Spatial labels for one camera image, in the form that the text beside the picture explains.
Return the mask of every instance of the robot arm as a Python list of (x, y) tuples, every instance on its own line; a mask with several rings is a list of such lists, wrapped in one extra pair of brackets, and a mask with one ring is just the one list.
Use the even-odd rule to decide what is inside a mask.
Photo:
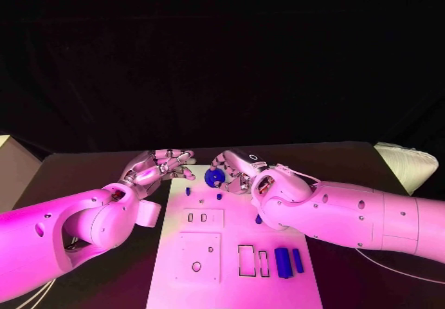
[[(0, 214), (0, 303), (27, 293), (123, 244), (134, 224), (154, 227), (160, 205), (143, 200), (174, 177), (192, 151), (146, 151), (118, 182)], [(62, 231), (79, 240), (63, 245)]]
[[(232, 151), (223, 154), (226, 158), (236, 155)], [(232, 159), (232, 169), (238, 169), (245, 157)], [(282, 165), (246, 177), (252, 204), (274, 229), (292, 227), (308, 237), (344, 247), (399, 251), (445, 263), (444, 201), (347, 183), (317, 180), (308, 185)], [(231, 191), (238, 183), (235, 179), (222, 189)]]

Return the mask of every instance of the rectangular hole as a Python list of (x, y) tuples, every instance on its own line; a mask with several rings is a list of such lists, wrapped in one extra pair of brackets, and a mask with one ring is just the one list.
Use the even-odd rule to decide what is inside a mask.
[(265, 251), (258, 251), (259, 255), (259, 272), (262, 277), (269, 277), (269, 265), (268, 265), (268, 260), (267, 260), (267, 252)]
[(239, 275), (255, 277), (255, 251), (252, 245), (239, 245), (238, 246), (239, 254)]

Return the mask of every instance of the dark table surface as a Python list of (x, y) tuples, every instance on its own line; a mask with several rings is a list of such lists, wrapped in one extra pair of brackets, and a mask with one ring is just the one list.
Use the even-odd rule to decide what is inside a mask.
[[(259, 154), (271, 164), (282, 163), (321, 180), (354, 183), (406, 194), (379, 153), (367, 143), (239, 148)], [(193, 149), (197, 164), (209, 164), (226, 149)], [(138, 153), (51, 155), (15, 208), (115, 182), (127, 162)], [(131, 236), (118, 248), (58, 278), (38, 308), (146, 308), (169, 190), (170, 182), (166, 182), (147, 198), (164, 206), (156, 228), (135, 225)], [(307, 242), (324, 308), (445, 308), (445, 285), (392, 272), (375, 265), (351, 248), (313, 238), (307, 238)], [(445, 266), (435, 261), (398, 252), (366, 251), (366, 254), (403, 272), (445, 281)], [(33, 293), (0, 304), (0, 309), (16, 308)]]

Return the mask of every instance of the blue object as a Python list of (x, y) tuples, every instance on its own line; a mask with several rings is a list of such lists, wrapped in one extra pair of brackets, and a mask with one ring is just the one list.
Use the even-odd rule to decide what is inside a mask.
[(262, 224), (262, 217), (259, 215), (256, 215), (255, 223)]
[(300, 256), (300, 251), (298, 249), (292, 249), (292, 255), (294, 255), (294, 262), (295, 262), (295, 267), (297, 267), (297, 273), (304, 272), (304, 264), (301, 263), (301, 256)]
[(290, 265), (290, 250), (288, 248), (275, 249), (275, 260), (278, 268), (278, 277), (291, 278), (294, 276), (292, 266)]
[(225, 171), (222, 169), (216, 169), (213, 171), (207, 169), (205, 174), (205, 181), (209, 187), (218, 188), (215, 182), (225, 182)]

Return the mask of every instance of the robotic hand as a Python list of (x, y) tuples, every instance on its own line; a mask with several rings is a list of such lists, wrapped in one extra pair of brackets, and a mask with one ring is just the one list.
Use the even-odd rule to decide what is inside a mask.
[(236, 149), (218, 155), (210, 169), (222, 164), (235, 180), (215, 185), (236, 194), (251, 190), (261, 219), (274, 229), (294, 227), (340, 246), (399, 251), (445, 263), (444, 201), (321, 182), (284, 165), (269, 168)]
[[(102, 189), (0, 214), (0, 303), (117, 248), (134, 224), (154, 227), (160, 205), (144, 201), (161, 180), (195, 179), (192, 151), (146, 151)], [(62, 231), (76, 242), (63, 246)]]

